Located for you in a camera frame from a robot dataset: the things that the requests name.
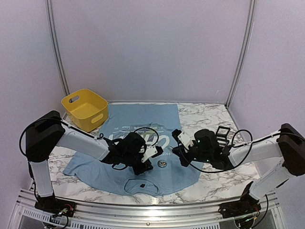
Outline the portrait brooch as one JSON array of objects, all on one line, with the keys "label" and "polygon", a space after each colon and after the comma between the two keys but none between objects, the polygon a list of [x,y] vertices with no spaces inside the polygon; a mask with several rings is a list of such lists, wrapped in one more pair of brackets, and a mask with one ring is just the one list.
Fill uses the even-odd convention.
[{"label": "portrait brooch", "polygon": [[164,168],[167,166],[167,162],[165,160],[158,161],[158,167]]}]

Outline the light blue printed t-shirt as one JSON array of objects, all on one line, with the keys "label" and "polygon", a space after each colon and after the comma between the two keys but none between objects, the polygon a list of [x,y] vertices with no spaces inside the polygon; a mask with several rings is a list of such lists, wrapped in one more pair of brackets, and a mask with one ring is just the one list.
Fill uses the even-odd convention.
[{"label": "light blue printed t-shirt", "polygon": [[[111,165],[77,152],[64,169],[65,175],[122,196],[136,193],[169,195],[198,182],[200,172],[191,166],[183,167],[179,157],[171,152],[176,146],[172,131],[181,127],[176,104],[110,104],[108,111],[109,117],[100,128],[106,138],[125,138],[129,132],[137,131],[147,145],[162,147],[163,154],[150,160],[153,169],[137,176],[131,167],[114,170]],[[158,167],[159,160],[165,160],[167,166]]]}]

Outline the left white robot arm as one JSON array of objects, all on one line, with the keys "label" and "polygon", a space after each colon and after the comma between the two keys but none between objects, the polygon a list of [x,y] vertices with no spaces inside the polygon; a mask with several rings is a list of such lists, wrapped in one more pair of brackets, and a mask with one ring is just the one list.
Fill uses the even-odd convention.
[{"label": "left white robot arm", "polygon": [[132,167],[137,175],[152,169],[149,159],[159,151],[156,146],[148,146],[136,132],[115,140],[109,140],[103,134],[88,134],[62,120],[60,113],[55,110],[29,124],[20,137],[25,139],[25,149],[21,153],[27,158],[31,177],[36,184],[37,202],[49,212],[60,209],[48,164],[55,147],[82,152],[106,164],[124,164]]}]

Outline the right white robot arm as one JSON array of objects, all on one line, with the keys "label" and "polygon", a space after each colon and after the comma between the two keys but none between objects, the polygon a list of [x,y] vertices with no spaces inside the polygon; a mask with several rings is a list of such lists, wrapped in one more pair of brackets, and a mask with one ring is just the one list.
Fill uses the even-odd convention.
[{"label": "right white robot arm", "polygon": [[305,139],[290,124],[283,124],[265,137],[240,145],[228,141],[227,134],[208,129],[197,131],[194,139],[178,129],[172,136],[178,144],[172,152],[179,157],[183,167],[190,166],[193,161],[202,162],[210,164],[215,173],[221,173],[250,162],[279,159],[276,166],[246,186],[236,203],[236,210],[241,214],[252,209],[269,191],[292,177],[305,174]]}]

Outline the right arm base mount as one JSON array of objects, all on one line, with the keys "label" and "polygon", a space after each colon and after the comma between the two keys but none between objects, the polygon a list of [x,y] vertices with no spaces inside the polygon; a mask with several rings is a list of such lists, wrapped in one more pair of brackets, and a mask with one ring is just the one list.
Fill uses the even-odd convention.
[{"label": "right arm base mount", "polygon": [[245,214],[258,212],[260,210],[261,205],[258,202],[252,204],[247,201],[238,200],[220,204],[218,212],[222,215],[224,219],[226,219],[230,217],[238,217]]}]

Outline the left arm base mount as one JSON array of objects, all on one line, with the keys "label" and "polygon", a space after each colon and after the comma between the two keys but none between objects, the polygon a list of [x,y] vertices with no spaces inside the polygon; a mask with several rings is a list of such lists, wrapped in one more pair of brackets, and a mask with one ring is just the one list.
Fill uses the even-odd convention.
[{"label": "left arm base mount", "polygon": [[41,204],[39,202],[35,203],[35,208],[52,213],[53,215],[60,216],[59,213],[63,211],[64,209],[67,209],[67,212],[63,212],[62,215],[73,217],[75,209],[76,209],[76,203],[72,201],[66,201],[58,199],[54,205],[52,204]]}]

